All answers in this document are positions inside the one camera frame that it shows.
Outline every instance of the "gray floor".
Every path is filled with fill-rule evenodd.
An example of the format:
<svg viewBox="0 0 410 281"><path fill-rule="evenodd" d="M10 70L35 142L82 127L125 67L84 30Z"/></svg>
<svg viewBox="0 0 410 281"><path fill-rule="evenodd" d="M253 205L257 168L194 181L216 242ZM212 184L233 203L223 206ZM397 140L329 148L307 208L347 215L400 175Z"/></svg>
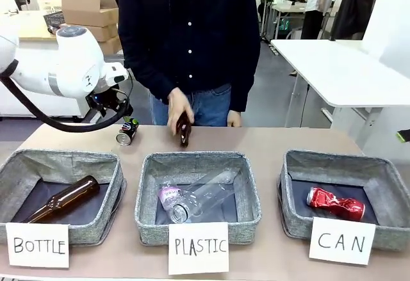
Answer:
<svg viewBox="0 0 410 281"><path fill-rule="evenodd" d="M249 93L247 111L243 114L244 126L284 126L295 84L295 78L288 75L291 70L291 66L283 57L274 56L267 44L261 45L255 83ZM131 82L123 83L121 88L128 92L131 89ZM134 107L133 116L139 119L141 124L152 124L147 90L137 82L134 82L131 105ZM320 108L324 106L322 99L316 95L314 90L310 90L302 126L329 127L329 121L320 112ZM35 119L4 119L1 121L0 152L9 151L15 144L24 141L40 124L41 122Z"/></svg>

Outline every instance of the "black can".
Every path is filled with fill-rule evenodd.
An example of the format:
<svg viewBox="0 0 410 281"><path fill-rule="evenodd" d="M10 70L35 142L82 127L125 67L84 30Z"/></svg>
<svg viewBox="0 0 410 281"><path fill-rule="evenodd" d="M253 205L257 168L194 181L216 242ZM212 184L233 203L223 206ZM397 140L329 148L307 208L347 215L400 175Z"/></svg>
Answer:
<svg viewBox="0 0 410 281"><path fill-rule="evenodd" d="M133 142L136 129L140 124L138 123L137 119L128 118L126 119L125 123L122 125L119 133L115 137L117 142L120 145L130 145Z"/></svg>

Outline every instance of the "jeans pocket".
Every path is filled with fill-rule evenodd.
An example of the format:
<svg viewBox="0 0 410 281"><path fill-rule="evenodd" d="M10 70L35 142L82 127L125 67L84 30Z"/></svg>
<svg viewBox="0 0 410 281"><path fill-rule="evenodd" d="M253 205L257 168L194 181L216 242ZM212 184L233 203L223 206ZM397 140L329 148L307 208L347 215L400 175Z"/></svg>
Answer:
<svg viewBox="0 0 410 281"><path fill-rule="evenodd" d="M211 90L212 95L216 97L227 94L229 92L231 92L231 84L224 84L221 87Z"/></svg>

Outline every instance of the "person in white shirt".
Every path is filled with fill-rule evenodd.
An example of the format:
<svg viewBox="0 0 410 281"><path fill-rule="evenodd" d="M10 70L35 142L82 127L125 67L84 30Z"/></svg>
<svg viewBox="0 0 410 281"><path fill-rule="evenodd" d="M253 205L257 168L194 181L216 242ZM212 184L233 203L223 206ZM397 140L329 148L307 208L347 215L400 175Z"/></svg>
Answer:
<svg viewBox="0 0 410 281"><path fill-rule="evenodd" d="M331 3L332 0L307 0L301 39L315 40L318 38L324 15ZM290 73L291 76L296 76L296 74L296 71Z"/></svg>

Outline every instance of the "button-up shirt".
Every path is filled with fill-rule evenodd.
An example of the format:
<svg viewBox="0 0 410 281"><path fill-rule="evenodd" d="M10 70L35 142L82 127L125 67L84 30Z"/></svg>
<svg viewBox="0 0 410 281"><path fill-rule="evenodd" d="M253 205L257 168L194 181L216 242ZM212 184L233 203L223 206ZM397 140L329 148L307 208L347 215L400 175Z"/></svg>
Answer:
<svg viewBox="0 0 410 281"><path fill-rule="evenodd" d="M245 111L260 42L255 0L119 0L126 64L167 101L230 83L231 110Z"/></svg>

